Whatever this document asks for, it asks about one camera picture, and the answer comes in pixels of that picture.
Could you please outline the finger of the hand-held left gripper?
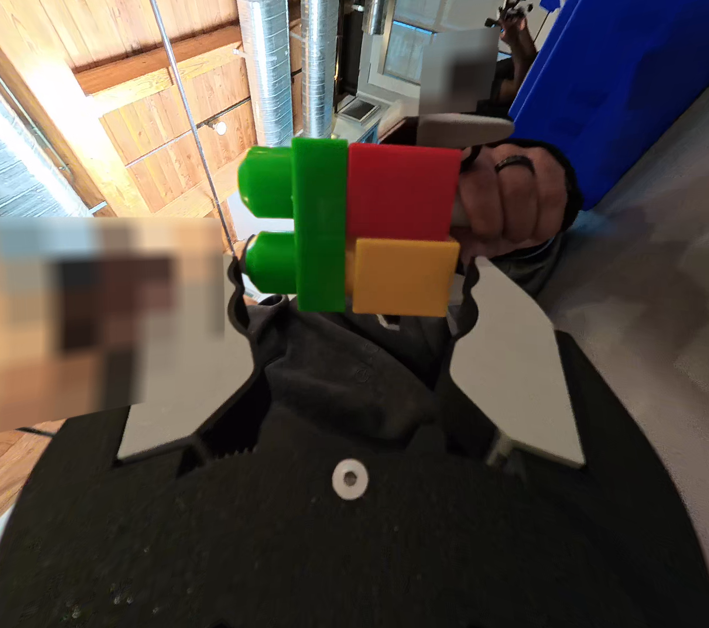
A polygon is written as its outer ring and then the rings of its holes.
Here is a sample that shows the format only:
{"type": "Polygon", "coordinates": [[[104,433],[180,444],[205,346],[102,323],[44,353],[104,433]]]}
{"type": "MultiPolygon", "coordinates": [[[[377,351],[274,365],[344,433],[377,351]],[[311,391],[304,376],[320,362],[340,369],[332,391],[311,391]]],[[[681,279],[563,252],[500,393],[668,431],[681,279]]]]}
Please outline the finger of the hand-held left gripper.
{"type": "Polygon", "coordinates": [[[440,113],[418,118],[417,145],[467,148],[501,142],[515,130],[513,121],[476,114],[440,113]]]}

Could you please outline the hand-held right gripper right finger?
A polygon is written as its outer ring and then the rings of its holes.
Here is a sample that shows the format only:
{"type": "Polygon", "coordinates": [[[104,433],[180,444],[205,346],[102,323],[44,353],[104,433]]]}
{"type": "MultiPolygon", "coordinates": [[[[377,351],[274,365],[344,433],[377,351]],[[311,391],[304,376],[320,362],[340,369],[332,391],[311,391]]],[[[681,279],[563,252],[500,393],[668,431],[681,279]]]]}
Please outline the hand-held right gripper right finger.
{"type": "Polygon", "coordinates": [[[586,457],[552,323],[489,260],[468,269],[456,334],[438,379],[446,437],[502,464],[520,450],[572,468],[586,457]]]}

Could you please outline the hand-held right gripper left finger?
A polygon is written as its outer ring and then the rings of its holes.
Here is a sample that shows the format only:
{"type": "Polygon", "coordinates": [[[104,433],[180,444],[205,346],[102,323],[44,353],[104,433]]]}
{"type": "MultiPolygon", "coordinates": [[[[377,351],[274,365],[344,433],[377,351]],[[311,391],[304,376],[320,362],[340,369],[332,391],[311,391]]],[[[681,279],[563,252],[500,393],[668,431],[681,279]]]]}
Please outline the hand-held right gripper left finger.
{"type": "Polygon", "coordinates": [[[255,380],[249,313],[237,258],[178,261],[167,302],[140,319],[137,400],[117,460],[137,461],[195,441],[255,380]]]}

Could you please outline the red tall toy block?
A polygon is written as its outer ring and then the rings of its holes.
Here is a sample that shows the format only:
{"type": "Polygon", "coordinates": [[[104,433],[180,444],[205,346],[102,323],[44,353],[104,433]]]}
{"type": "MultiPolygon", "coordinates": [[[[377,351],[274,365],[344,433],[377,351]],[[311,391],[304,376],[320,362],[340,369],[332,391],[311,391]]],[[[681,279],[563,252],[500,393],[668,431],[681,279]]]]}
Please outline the red tall toy block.
{"type": "Polygon", "coordinates": [[[351,144],[347,238],[447,240],[461,162],[460,149],[351,144]]]}

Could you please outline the yellow toy block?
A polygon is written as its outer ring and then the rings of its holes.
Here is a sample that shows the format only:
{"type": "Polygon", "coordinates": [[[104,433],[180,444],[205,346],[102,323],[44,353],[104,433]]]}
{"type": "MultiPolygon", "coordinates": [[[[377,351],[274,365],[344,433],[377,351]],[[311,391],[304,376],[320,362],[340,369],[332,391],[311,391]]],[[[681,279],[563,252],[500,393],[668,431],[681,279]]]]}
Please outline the yellow toy block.
{"type": "Polygon", "coordinates": [[[345,293],[353,312],[443,318],[459,251],[452,238],[350,240],[345,249],[345,293]]]}

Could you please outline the blue divided plastic bin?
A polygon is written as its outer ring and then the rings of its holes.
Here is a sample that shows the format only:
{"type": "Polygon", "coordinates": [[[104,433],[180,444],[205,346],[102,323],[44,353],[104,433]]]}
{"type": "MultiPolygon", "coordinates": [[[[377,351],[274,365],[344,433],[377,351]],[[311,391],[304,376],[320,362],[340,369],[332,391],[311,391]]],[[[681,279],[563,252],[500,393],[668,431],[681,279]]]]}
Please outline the blue divided plastic bin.
{"type": "Polygon", "coordinates": [[[510,110],[594,207],[708,87],[708,0],[566,0],[510,110]]]}

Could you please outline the green two-stud toy block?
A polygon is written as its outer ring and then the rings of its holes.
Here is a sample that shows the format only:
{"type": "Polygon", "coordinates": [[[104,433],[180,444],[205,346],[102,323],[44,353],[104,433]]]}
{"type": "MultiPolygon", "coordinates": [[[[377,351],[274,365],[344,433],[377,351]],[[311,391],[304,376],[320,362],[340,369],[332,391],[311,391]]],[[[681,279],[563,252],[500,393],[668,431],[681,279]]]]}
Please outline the green two-stud toy block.
{"type": "Polygon", "coordinates": [[[248,150],[237,174],[242,202],[256,218],[293,226],[261,231],[244,249],[244,271],[261,293],[294,295],[305,312],[345,310],[347,171],[345,140],[248,150]]]}

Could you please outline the grey desk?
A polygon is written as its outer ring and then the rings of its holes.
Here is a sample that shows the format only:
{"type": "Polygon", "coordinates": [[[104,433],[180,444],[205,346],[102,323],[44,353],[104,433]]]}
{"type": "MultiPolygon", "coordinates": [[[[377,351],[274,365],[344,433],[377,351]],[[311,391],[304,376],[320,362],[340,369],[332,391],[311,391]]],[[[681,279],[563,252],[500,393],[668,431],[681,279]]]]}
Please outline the grey desk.
{"type": "Polygon", "coordinates": [[[540,303],[658,451],[707,552],[707,90],[579,216],[540,303]]]}

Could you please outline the person's left hand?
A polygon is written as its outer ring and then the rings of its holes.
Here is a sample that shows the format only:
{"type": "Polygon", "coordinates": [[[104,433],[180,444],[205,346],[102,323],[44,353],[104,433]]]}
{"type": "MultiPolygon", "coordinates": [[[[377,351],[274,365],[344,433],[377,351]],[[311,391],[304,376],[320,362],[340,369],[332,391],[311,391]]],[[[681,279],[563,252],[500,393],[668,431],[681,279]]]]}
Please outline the person's left hand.
{"type": "Polygon", "coordinates": [[[563,168],[540,147],[474,147],[459,175],[459,225],[450,234],[463,266],[534,247],[560,233],[566,207],[563,168]]]}

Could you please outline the large silver air duct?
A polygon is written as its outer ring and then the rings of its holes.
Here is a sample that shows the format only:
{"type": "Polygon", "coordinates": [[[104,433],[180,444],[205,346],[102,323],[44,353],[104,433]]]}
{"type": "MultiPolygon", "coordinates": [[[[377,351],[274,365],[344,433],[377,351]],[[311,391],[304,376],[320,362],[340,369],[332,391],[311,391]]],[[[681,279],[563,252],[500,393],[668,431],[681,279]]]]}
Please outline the large silver air duct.
{"type": "Polygon", "coordinates": [[[288,0],[237,0],[258,145],[287,146],[294,132],[288,0]]]}

